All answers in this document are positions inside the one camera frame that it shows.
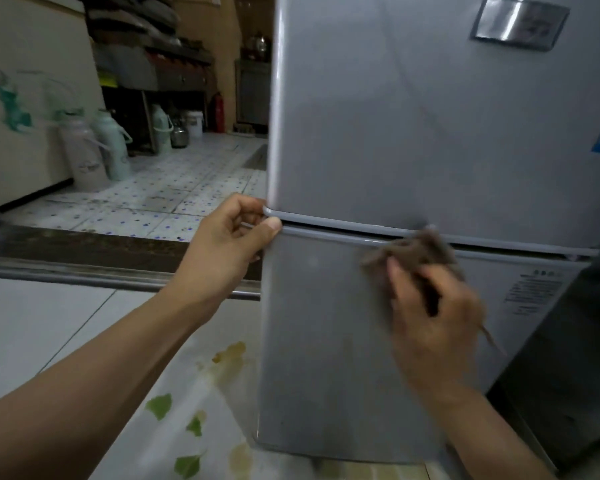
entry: refrigerator door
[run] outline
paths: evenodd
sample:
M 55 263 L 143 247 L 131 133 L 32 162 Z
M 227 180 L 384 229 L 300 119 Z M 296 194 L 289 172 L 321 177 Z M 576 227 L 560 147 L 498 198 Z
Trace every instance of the refrigerator door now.
M 264 338 L 256 439 L 286 452 L 410 463 L 436 457 L 440 432 L 400 379 L 388 300 L 361 269 L 382 240 L 285 226 L 263 268 Z M 488 309 L 475 383 L 493 384 L 583 263 L 457 251 Z
M 600 0 L 539 1 L 546 52 L 472 37 L 483 0 L 278 0 L 268 206 L 597 247 Z

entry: gray refrigerator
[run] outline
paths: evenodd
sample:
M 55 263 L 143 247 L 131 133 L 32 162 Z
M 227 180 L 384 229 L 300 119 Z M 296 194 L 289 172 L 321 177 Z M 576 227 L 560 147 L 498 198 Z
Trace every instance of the gray refrigerator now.
M 410 463 L 365 252 L 435 226 L 484 300 L 487 391 L 600 245 L 600 0 L 277 0 L 257 441 Z

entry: refrigerator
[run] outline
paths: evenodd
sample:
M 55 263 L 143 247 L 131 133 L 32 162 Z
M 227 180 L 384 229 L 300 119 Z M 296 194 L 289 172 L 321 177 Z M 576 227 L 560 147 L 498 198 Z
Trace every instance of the refrigerator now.
M 600 245 L 600 0 L 276 0 L 257 442 L 389 463 L 445 439 L 373 247 L 434 226 L 484 301 L 486 392 Z

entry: hand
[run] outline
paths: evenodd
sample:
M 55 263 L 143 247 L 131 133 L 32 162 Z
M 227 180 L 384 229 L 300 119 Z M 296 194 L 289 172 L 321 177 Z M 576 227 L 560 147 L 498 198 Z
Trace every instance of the hand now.
M 204 306 L 208 320 L 238 286 L 249 263 L 259 259 L 256 253 L 282 229 L 279 218 L 264 218 L 263 204 L 261 199 L 233 194 L 202 219 L 165 294 L 185 305 Z
M 427 314 L 421 293 L 395 258 L 387 261 L 395 291 L 393 354 L 409 385 L 424 399 L 454 400 L 464 389 L 478 332 L 484 320 L 480 298 L 441 265 L 423 266 L 419 275 L 440 295 L 437 316 Z

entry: cloth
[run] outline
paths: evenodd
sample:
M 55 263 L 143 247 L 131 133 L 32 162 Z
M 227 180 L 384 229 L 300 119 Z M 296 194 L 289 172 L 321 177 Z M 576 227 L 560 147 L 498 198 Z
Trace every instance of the cloth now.
M 440 234 L 433 229 L 423 229 L 413 238 L 398 239 L 382 248 L 369 252 L 362 261 L 362 268 L 378 285 L 393 297 L 391 282 L 386 272 L 386 260 L 393 256 L 400 266 L 411 274 L 414 284 L 422 294 L 429 316 L 438 314 L 440 294 L 433 285 L 416 273 L 424 264 L 443 264 L 460 281 L 464 281 L 464 273 L 454 256 L 454 250 L 442 240 Z M 485 327 L 481 327 L 488 342 L 499 349 L 493 337 Z

